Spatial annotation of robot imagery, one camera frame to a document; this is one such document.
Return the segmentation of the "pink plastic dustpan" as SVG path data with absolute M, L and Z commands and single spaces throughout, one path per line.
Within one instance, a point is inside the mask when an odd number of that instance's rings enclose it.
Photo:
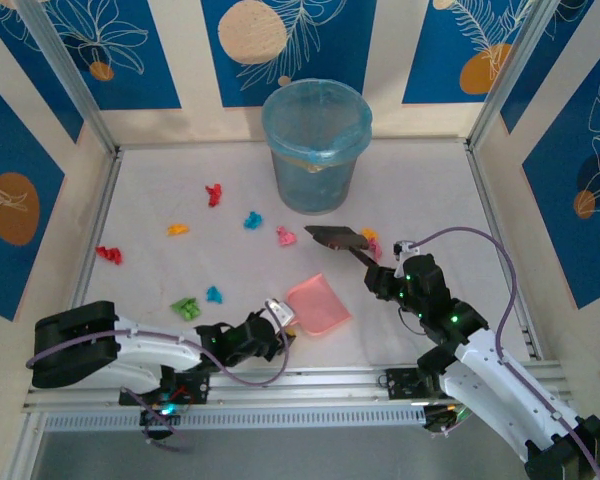
M 342 303 L 323 274 L 317 274 L 292 287 L 285 303 L 294 313 L 292 326 L 305 333 L 318 336 L 352 319 L 352 314 Z

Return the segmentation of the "dark brown hand brush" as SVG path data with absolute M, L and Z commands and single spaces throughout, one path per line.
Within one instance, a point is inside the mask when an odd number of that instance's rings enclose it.
M 377 262 L 366 254 L 369 241 L 362 234 L 347 226 L 307 225 L 304 230 L 320 245 L 336 251 L 348 251 L 366 267 L 377 266 Z

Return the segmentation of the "green crumpled paper scrap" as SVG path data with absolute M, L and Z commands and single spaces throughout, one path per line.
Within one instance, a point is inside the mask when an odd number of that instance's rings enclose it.
M 196 298 L 183 298 L 171 304 L 170 308 L 185 321 L 193 321 L 201 315 Z

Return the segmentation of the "trash bin with blue liner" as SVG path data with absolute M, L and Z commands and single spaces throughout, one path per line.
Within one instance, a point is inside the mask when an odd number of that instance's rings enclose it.
M 372 119 L 362 95 L 338 81 L 303 79 L 274 91 L 261 123 L 283 203 L 304 215 L 339 208 L 371 142 Z

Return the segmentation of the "aluminium mounting rail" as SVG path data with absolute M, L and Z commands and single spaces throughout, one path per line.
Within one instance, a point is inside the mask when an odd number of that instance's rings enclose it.
M 271 369 L 240 371 L 238 375 L 252 385 L 243 385 L 223 374 L 212 374 L 209 393 L 204 405 L 207 408 L 257 408 L 257 407 L 317 407 L 359 406 L 367 404 L 453 404 L 449 400 L 390 400 L 386 389 L 385 371 L 382 367 L 352 369 L 289 369 L 276 382 L 267 386 L 258 383 L 273 374 Z M 25 395 L 25 412 L 77 412 L 120 410 L 121 391 L 114 387 L 63 387 L 60 389 L 35 389 Z

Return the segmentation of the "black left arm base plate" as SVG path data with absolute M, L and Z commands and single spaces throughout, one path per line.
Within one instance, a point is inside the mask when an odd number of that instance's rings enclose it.
M 136 396 L 151 407 L 204 405 L 209 393 L 209 380 L 210 376 L 205 373 L 166 369 L 157 387 L 147 393 L 137 393 Z

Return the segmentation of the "aluminium table side rail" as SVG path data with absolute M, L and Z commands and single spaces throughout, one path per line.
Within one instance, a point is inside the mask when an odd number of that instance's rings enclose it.
M 96 260 L 95 248 L 100 244 L 108 217 L 121 168 L 121 156 L 121 151 L 117 150 L 111 157 L 108 166 L 104 170 L 103 178 L 98 185 L 98 190 L 96 191 L 97 195 L 94 197 L 94 211 L 91 215 L 90 223 L 88 224 L 86 244 L 83 249 L 77 277 L 67 303 L 67 306 L 70 309 L 80 307 L 85 302 Z
M 506 237 L 504 236 L 504 231 L 501 227 L 496 203 L 491 189 L 488 185 L 486 174 L 483 171 L 478 157 L 473 152 L 469 141 L 464 142 L 464 148 L 473 175 L 473 179 L 478 191 L 478 195 L 480 197 L 480 201 L 486 216 L 489 232 L 491 236 L 502 245 L 506 253 L 509 255 L 510 259 L 513 259 L 513 257 L 507 249 L 508 242 L 506 240 Z M 519 279 L 513 281 L 513 277 L 515 276 L 515 270 L 511 269 L 508 266 L 506 258 L 502 253 L 498 253 L 498 257 L 507 286 L 511 290 L 515 290 L 512 311 L 515 313 L 515 318 L 525 339 L 525 344 L 527 345 L 529 356 L 533 361 L 545 360 L 546 355 L 543 351 L 543 345 L 538 339 L 535 326 L 533 325 L 528 306 L 524 299 L 524 295 L 520 290 Z

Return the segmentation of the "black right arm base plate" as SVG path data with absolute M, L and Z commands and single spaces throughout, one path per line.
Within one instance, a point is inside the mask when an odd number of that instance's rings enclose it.
M 437 376 L 419 368 L 390 368 L 385 371 L 390 400 L 449 400 Z

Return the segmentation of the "aluminium frame post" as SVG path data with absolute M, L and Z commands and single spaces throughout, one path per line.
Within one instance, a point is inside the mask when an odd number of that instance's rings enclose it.
M 118 146 L 100 109 L 66 50 L 59 34 L 37 0 L 13 0 L 16 10 L 72 103 L 104 150 L 116 158 Z
M 568 43 L 571 30 L 563 20 L 561 0 L 530 0 L 529 6 L 530 14 L 467 137 L 471 153 L 494 124 L 513 133 Z

